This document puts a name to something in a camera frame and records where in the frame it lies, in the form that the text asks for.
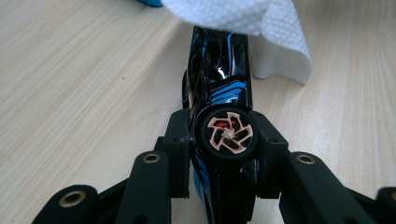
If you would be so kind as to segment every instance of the wooden table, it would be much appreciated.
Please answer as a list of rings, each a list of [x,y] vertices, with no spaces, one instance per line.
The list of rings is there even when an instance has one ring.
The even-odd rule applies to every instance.
[[[253,79],[254,108],[370,197],[396,186],[395,1],[295,5],[306,85]],[[0,1],[0,220],[30,223],[58,190],[126,178],[181,108],[192,26],[135,0]],[[193,184],[173,223],[204,223]],[[279,223],[258,200],[251,223]]]

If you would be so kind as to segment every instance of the paper towel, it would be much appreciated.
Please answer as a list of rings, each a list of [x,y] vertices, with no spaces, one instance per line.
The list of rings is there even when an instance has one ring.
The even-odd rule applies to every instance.
[[[249,37],[255,77],[279,75],[306,83],[312,70],[304,33],[291,0],[162,0],[194,25]]]

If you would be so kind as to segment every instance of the car body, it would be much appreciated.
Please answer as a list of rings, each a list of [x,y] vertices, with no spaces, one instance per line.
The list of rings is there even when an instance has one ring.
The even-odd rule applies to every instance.
[[[258,169],[248,38],[194,27],[182,101],[191,111],[194,182],[207,222],[246,223]]]

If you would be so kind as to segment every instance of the blue object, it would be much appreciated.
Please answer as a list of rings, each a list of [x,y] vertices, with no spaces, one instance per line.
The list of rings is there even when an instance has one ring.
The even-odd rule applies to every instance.
[[[163,4],[160,0],[139,0],[140,2],[150,6],[150,7],[162,7]]]

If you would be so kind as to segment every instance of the wood grain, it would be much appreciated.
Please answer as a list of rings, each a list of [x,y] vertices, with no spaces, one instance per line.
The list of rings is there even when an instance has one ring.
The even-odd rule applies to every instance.
[[[255,110],[290,150],[347,187],[396,186],[396,3],[294,1],[313,61],[306,85],[253,79]],[[55,192],[127,177],[181,108],[192,26],[133,0],[0,1],[0,220],[30,223]],[[205,223],[191,184],[173,223]],[[281,223],[258,200],[251,223]]]

